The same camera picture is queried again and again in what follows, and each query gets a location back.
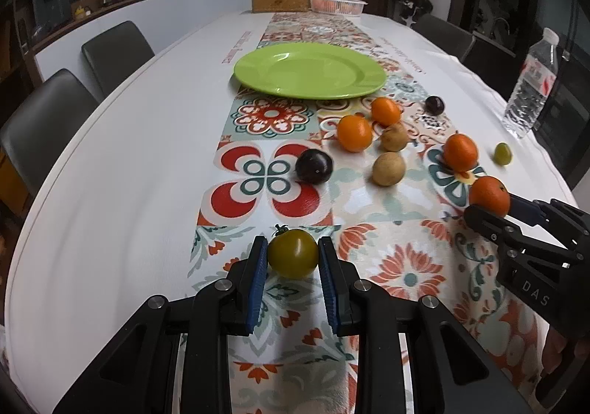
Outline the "small green grape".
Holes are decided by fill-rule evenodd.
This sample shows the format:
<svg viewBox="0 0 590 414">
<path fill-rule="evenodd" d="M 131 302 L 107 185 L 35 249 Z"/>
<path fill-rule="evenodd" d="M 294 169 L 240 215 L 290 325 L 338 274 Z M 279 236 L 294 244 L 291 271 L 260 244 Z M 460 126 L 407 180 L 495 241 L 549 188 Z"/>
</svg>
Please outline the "small green grape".
<svg viewBox="0 0 590 414">
<path fill-rule="evenodd" d="M 513 155 L 510 146 L 506 142 L 499 142 L 493 152 L 493 160 L 499 166 L 508 166 Z"/>
</svg>

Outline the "green tomato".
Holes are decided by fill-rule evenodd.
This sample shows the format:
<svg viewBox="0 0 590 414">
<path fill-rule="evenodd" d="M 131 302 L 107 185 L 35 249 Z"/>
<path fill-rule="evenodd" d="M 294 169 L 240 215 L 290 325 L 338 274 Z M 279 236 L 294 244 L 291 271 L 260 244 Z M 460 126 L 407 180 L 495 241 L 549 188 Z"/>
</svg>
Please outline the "green tomato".
<svg viewBox="0 0 590 414">
<path fill-rule="evenodd" d="M 268 263 L 281 277 L 300 280 L 308 277 L 318 264 L 318 245 L 308 232 L 275 225 L 268 244 Z"/>
</svg>

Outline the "tan longan front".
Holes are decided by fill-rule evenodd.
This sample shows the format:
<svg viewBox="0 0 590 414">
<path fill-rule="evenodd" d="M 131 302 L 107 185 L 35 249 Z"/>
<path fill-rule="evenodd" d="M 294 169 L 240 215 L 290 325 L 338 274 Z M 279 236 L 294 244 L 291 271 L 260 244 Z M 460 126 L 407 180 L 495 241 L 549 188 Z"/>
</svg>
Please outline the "tan longan front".
<svg viewBox="0 0 590 414">
<path fill-rule="evenodd" d="M 406 164 L 397 152 L 384 152 L 374 161 L 372 179 L 381 186 L 392 186 L 402 180 L 406 173 Z"/>
</svg>

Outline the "tan longan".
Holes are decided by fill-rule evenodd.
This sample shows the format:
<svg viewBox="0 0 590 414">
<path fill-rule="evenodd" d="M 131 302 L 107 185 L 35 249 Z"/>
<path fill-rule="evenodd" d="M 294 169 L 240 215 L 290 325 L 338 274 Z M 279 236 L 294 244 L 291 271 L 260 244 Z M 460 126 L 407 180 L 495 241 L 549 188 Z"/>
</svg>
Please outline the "tan longan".
<svg viewBox="0 0 590 414">
<path fill-rule="evenodd" d="M 388 126 L 380 135 L 381 147 L 387 152 L 400 152 L 408 142 L 409 136 L 402 122 Z"/>
<path fill-rule="evenodd" d="M 397 152 L 384 152 L 374 161 L 372 179 L 381 186 L 392 186 L 402 180 L 406 173 L 406 164 Z"/>
</svg>

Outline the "small dark plum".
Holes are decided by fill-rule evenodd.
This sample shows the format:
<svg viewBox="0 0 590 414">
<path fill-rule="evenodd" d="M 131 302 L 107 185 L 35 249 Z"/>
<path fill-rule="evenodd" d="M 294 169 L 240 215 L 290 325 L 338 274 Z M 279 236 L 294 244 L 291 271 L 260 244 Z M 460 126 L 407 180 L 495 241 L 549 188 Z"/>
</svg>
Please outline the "small dark plum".
<svg viewBox="0 0 590 414">
<path fill-rule="evenodd" d="M 430 97 L 427 97 L 424 101 L 424 109 L 427 114 L 438 116 L 445 111 L 445 104 L 441 97 L 430 95 Z"/>
</svg>

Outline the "large dark plum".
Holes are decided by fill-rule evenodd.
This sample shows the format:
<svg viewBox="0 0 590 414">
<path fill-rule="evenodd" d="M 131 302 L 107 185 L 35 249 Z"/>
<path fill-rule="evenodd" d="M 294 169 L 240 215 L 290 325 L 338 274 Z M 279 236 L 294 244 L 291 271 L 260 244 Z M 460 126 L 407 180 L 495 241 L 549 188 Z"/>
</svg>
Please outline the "large dark plum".
<svg viewBox="0 0 590 414">
<path fill-rule="evenodd" d="M 333 173 L 331 156 L 320 149 L 306 149 L 298 156 L 295 173 L 298 180 L 310 184 L 325 183 Z"/>
</svg>

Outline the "white tablecloth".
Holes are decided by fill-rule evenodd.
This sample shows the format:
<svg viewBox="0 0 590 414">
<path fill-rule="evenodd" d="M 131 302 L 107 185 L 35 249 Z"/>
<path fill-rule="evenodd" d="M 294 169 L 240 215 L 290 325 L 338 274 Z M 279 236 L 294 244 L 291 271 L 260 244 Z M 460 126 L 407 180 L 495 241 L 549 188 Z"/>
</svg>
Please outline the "white tablecloth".
<svg viewBox="0 0 590 414">
<path fill-rule="evenodd" d="M 173 300 L 199 290 L 187 278 L 201 202 L 194 157 L 206 131 L 197 121 L 195 63 L 186 49 L 193 34 L 149 60 L 95 109 L 24 223 L 8 277 L 6 354 L 13 381 L 38 412 L 54 409 L 150 295 Z M 496 164 L 497 142 L 492 162 L 507 169 L 514 146 L 531 140 L 554 170 L 556 191 L 531 196 L 503 183 L 529 199 L 572 202 L 534 136 L 516 139 L 506 131 L 500 98 L 501 142 L 513 158 Z"/>
</svg>

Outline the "clear water bottle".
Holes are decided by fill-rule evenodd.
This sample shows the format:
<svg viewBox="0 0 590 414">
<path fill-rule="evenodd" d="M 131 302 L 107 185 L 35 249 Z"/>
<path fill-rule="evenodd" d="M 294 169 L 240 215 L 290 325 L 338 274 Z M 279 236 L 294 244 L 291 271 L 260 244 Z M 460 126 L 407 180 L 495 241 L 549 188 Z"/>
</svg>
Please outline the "clear water bottle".
<svg viewBox="0 0 590 414">
<path fill-rule="evenodd" d="M 542 39 L 531 46 L 516 86 L 506 105 L 502 125 L 516 138 L 531 131 L 553 90 L 558 73 L 559 36 L 544 28 Z"/>
</svg>

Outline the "tan longan back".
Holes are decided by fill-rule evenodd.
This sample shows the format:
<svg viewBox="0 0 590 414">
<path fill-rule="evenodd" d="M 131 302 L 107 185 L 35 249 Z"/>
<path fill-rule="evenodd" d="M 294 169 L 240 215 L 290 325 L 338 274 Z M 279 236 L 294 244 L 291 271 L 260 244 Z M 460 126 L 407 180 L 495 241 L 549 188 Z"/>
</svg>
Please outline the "tan longan back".
<svg viewBox="0 0 590 414">
<path fill-rule="evenodd" d="M 402 122 L 388 126 L 380 135 L 381 147 L 387 152 L 400 152 L 408 142 L 409 136 Z"/>
</svg>

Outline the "dark chair right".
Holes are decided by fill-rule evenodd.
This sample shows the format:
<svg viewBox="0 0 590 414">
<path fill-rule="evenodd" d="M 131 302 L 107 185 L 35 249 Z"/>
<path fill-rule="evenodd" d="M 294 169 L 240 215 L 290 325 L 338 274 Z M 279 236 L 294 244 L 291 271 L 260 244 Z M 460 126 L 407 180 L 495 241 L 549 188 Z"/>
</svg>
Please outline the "dark chair right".
<svg viewBox="0 0 590 414">
<path fill-rule="evenodd" d="M 470 32 L 430 14 L 422 15 L 412 29 L 460 62 L 466 59 L 475 43 L 475 37 Z"/>
</svg>

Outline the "green plate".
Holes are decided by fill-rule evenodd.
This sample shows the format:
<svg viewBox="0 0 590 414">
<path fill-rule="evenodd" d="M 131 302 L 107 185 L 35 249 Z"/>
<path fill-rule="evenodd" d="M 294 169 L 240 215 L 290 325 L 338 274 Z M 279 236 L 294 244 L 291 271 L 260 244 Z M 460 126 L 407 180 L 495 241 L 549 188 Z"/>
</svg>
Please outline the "green plate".
<svg viewBox="0 0 590 414">
<path fill-rule="evenodd" d="M 370 56 L 318 42 L 289 42 L 254 49 L 233 74 L 261 94 L 298 100 L 348 100 L 384 87 L 387 74 Z"/>
</svg>

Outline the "dark chair far left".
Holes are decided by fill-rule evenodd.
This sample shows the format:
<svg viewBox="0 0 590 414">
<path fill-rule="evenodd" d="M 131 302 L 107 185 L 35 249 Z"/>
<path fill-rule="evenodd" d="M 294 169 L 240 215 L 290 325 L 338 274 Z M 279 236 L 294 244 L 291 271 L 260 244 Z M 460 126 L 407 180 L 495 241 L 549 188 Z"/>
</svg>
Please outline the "dark chair far left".
<svg viewBox="0 0 590 414">
<path fill-rule="evenodd" d="M 85 42 L 81 51 L 104 97 L 155 56 L 145 36 L 131 21 L 101 32 Z"/>
</svg>

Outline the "clear plastic fruit container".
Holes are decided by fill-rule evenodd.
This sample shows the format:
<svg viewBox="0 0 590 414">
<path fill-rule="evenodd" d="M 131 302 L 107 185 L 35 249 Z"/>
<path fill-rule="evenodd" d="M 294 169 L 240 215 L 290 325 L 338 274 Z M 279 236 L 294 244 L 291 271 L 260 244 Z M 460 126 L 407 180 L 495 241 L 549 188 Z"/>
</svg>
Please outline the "clear plastic fruit container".
<svg viewBox="0 0 590 414">
<path fill-rule="evenodd" d="M 325 15 L 348 15 L 358 17 L 367 6 L 360 0 L 309 0 L 313 12 Z"/>
</svg>

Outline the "woven basket box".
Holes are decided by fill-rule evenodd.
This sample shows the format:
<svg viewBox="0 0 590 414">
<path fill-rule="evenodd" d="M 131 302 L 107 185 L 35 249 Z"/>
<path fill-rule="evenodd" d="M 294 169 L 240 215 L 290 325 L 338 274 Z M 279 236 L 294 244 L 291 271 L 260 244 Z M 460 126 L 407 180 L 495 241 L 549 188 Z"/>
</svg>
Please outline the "woven basket box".
<svg viewBox="0 0 590 414">
<path fill-rule="evenodd" d="M 310 0 L 251 0 L 252 13 L 305 13 Z"/>
</svg>

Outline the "black coffee machine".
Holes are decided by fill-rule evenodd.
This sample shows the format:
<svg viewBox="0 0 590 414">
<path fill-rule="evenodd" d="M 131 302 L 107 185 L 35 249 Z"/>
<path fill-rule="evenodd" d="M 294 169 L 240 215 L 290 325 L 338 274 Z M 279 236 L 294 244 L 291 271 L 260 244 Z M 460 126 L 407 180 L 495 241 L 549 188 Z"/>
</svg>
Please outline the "black coffee machine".
<svg viewBox="0 0 590 414">
<path fill-rule="evenodd" d="M 72 20 L 69 0 L 32 0 L 35 32 L 47 36 Z"/>
</svg>

